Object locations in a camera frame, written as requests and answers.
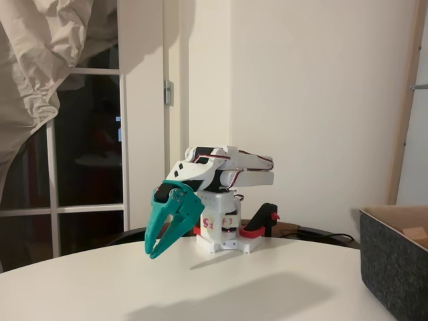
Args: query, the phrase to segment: door hinge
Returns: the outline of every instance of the door hinge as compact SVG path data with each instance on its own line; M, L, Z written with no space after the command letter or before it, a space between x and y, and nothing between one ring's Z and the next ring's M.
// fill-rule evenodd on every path
M169 80L163 82L163 103L165 105L171 104L171 82Z

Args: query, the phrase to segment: white curtain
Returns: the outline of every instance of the white curtain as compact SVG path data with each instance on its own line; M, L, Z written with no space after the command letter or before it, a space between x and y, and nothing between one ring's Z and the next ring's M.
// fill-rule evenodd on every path
M20 146L58 113L77 63L117 43L116 0L0 1L0 202Z

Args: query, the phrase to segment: window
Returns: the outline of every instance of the window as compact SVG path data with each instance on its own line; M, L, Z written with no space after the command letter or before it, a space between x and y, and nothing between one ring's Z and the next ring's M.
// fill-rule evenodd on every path
M127 228L118 49L74 68L57 90L59 114L15 157L0 206L4 271L105 246Z

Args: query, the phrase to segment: cardboard box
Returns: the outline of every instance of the cardboard box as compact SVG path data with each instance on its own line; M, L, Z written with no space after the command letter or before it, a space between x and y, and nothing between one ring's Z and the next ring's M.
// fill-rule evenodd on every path
M360 212L364 284L398 321L428 320L428 206Z

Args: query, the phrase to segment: white round table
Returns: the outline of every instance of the white round table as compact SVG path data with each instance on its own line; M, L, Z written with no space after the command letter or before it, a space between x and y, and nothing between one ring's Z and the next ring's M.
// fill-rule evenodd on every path
M360 252L264 239L251 254L209 254L193 237L151 260L141 242L0 274L2 321L385 321Z

